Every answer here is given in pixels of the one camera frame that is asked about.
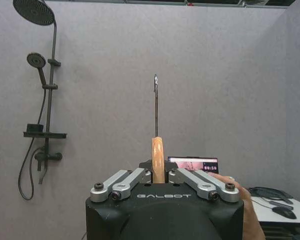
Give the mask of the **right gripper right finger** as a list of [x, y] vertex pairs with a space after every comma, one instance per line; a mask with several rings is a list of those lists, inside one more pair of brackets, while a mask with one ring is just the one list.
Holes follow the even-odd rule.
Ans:
[[240, 192], [233, 183], [223, 182], [201, 169], [189, 171], [185, 168], [173, 168], [169, 171], [168, 180], [173, 184], [187, 184], [199, 198], [208, 201], [221, 198], [225, 202], [236, 203], [240, 200]]

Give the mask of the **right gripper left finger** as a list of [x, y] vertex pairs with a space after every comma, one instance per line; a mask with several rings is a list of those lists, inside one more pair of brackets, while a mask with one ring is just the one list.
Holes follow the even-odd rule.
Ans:
[[152, 162], [141, 162], [134, 171], [119, 170], [103, 182], [97, 182], [90, 190], [90, 200], [94, 203], [106, 201], [110, 195], [114, 200], [124, 200], [130, 197], [132, 189], [137, 184], [152, 183]]

